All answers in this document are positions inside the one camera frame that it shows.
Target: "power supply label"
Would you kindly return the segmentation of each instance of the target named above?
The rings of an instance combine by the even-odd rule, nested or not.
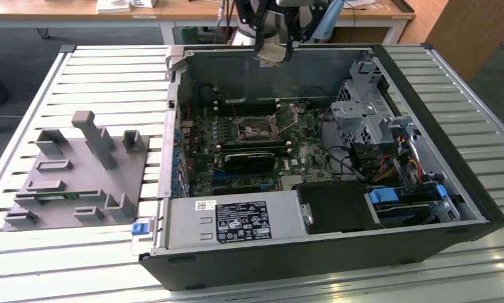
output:
[[[270,238],[265,201],[216,205],[216,239],[218,243]]]

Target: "warning symbol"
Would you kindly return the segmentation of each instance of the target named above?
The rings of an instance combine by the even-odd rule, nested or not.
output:
[[[226,229],[226,220],[217,221],[217,229]]]

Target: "motherboard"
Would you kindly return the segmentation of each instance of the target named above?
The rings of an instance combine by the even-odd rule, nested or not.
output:
[[[337,178],[317,136],[321,109],[298,101],[222,102],[181,113],[190,196],[290,190]]]

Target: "metal bracket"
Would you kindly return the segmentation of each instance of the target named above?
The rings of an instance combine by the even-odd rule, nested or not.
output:
[[[185,54],[184,46],[172,45],[165,51],[165,66],[168,71],[176,71],[180,67],[185,65]]]

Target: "white box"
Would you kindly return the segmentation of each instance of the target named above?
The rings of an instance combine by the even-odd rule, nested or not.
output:
[[[134,8],[152,8],[154,4],[156,0],[130,0],[130,6]]]

